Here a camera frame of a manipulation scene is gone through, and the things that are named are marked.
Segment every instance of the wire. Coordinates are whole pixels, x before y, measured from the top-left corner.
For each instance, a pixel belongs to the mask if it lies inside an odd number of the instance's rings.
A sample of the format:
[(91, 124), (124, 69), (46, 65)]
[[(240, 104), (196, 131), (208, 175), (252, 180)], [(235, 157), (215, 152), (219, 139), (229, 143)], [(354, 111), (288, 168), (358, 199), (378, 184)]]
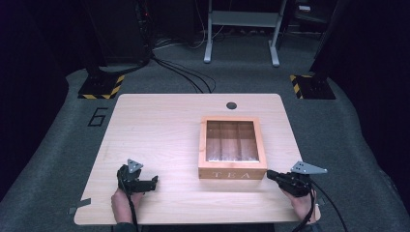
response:
[[(185, 67), (185, 66), (183, 66), (183, 65), (176, 64), (176, 63), (173, 63), (173, 62), (171, 62), (171, 61), (165, 61), (165, 60), (163, 60), (163, 62), (168, 62), (168, 63), (170, 63), (170, 64), (172, 64), (172, 65), (179, 66), (179, 67), (181, 67), (181, 68), (183, 68), (183, 69), (185, 69), (185, 70), (187, 70), (187, 71), (193, 72), (193, 73), (190, 73), (190, 74), (193, 75), (193, 76), (195, 76), (195, 77), (197, 77), (198, 79), (200, 79), (200, 80), (206, 85), (206, 87), (207, 87), (207, 89), (208, 89), (208, 91), (209, 91), (210, 94), (214, 93), (215, 89), (217, 88), (217, 82), (216, 82), (211, 76), (209, 76), (209, 75), (206, 75), (206, 74), (204, 74), (204, 73), (201, 73), (201, 72), (198, 72), (198, 71), (189, 69), (189, 68), (187, 68), (187, 67)], [(203, 78), (201, 78), (200, 76), (198, 76), (198, 75), (196, 75), (196, 74), (194, 74), (194, 73), (197, 73), (197, 74), (199, 74), (199, 75), (203, 75), (203, 76), (205, 76), (205, 77), (211, 79), (212, 82), (213, 82), (214, 88), (212, 88), (212, 90), (211, 90), (211, 88), (210, 88), (210, 86), (208, 85), (208, 83), (207, 83)]]
[(332, 199), (328, 196), (328, 194), (326, 194), (326, 192), (325, 192), (321, 187), (319, 187), (313, 180), (311, 180), (311, 182), (326, 196), (326, 198), (329, 200), (329, 202), (331, 202), (332, 206), (335, 208), (335, 211), (336, 211), (336, 213), (337, 213), (337, 215), (338, 215), (338, 218), (339, 218), (340, 221), (341, 221), (341, 224), (343, 225), (344, 231), (347, 232), (347, 226), (346, 226), (346, 224), (344, 223), (344, 220), (343, 220), (343, 218), (341, 217), (341, 214), (340, 214), (340, 212), (338, 211), (338, 209), (337, 209), (335, 203), (332, 201)]
[(136, 213), (135, 213), (135, 206), (133, 205), (133, 202), (131, 200), (131, 195), (129, 194), (128, 190), (126, 189), (124, 185), (124, 181), (122, 178), (119, 178), (121, 186), (123, 188), (123, 192), (126, 194), (127, 199), (129, 200), (129, 205), (132, 213), (132, 222), (135, 225), (135, 227), (138, 225), (138, 221), (136, 220)]
[[(175, 63), (170, 62), (170, 61), (165, 61), (165, 60), (162, 60), (162, 59), (158, 59), (158, 58), (156, 58), (156, 57), (152, 57), (152, 59), (153, 59), (155, 62), (157, 62), (157, 64), (159, 64), (160, 66), (162, 66), (162, 67), (164, 67), (164, 68), (166, 68), (166, 69), (168, 69), (168, 70), (171, 70), (171, 71), (173, 71), (173, 72), (179, 74), (180, 76), (182, 76), (184, 79), (186, 79), (186, 80), (190, 83), (190, 85), (192, 85), (192, 87), (194, 88), (194, 90), (195, 90), (196, 93), (198, 93), (198, 90), (199, 90), (199, 92), (201, 92), (201, 93), (203, 94), (204, 91), (203, 91), (192, 79), (190, 79), (190, 78), (187, 76), (187, 74), (188, 74), (188, 75), (192, 75), (192, 76), (198, 78), (200, 81), (202, 81), (202, 82), (206, 85), (206, 87), (207, 87), (207, 89), (208, 89), (208, 92), (209, 92), (210, 94), (213, 93), (213, 91), (214, 91), (215, 88), (216, 88), (216, 81), (215, 81), (213, 78), (209, 77), (208, 75), (205, 75), (205, 74), (202, 74), (202, 73), (200, 73), (200, 72), (196, 72), (196, 71), (190, 70), (190, 69), (188, 69), (188, 68), (186, 68), (186, 67), (184, 67), (184, 66), (182, 66), (182, 65), (178, 65), (178, 64), (175, 64)], [(202, 74), (203, 76), (206, 76), (206, 77), (210, 78), (211, 80), (213, 80), (213, 82), (214, 82), (214, 88), (211, 90), (209, 84), (208, 84), (202, 77), (200, 77), (199, 75), (197, 75), (197, 74), (195, 74), (195, 73)]]

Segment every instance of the open box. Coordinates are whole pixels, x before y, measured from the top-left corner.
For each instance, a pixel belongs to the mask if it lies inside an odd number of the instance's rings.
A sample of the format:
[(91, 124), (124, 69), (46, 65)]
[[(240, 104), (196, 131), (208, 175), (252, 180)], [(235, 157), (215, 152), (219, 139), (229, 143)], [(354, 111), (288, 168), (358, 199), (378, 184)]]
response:
[(266, 170), (267, 163), (258, 118), (202, 118), (199, 179), (261, 180)]

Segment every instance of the hazard tape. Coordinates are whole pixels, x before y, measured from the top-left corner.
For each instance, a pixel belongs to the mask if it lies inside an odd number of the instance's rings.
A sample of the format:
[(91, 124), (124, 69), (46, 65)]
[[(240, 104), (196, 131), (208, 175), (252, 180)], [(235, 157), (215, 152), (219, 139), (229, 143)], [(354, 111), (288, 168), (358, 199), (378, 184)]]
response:
[(108, 95), (78, 95), (79, 99), (113, 99), (117, 95), (118, 91), (120, 91), (121, 84), (123, 83), (124, 76), (121, 75), (118, 77), (117, 82), (115, 83), (114, 88), (112, 89), (111, 93)]
[(311, 75), (290, 75), (290, 80), (292, 81), (293, 90), (295, 91), (296, 97), (298, 99), (303, 99), (304, 96), (302, 94), (301, 87), (299, 86), (298, 81), (296, 79), (297, 76), (309, 78), (311, 77)]

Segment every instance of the hand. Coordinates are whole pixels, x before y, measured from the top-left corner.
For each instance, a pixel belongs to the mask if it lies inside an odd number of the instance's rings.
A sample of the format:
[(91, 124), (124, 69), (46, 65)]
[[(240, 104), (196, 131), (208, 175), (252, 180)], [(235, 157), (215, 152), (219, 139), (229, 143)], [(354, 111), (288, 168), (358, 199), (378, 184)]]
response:
[[(141, 200), (143, 192), (135, 192), (131, 195), (131, 200), (135, 211), (138, 209), (139, 201)], [(132, 223), (132, 213), (129, 200), (126, 194), (119, 188), (111, 196), (111, 208), (114, 213), (114, 218), (117, 223), (127, 222)]]
[[(281, 189), (281, 191), (289, 198), (290, 203), (292, 204), (293, 209), (295, 210), (295, 213), (298, 216), (299, 220), (305, 219), (311, 207), (310, 194), (302, 197), (295, 197), (283, 189)], [(314, 199), (316, 199), (316, 191), (312, 189), (311, 193), (313, 194)], [(316, 207), (314, 207), (313, 205), (313, 212), (307, 224), (316, 222), (315, 208)]]

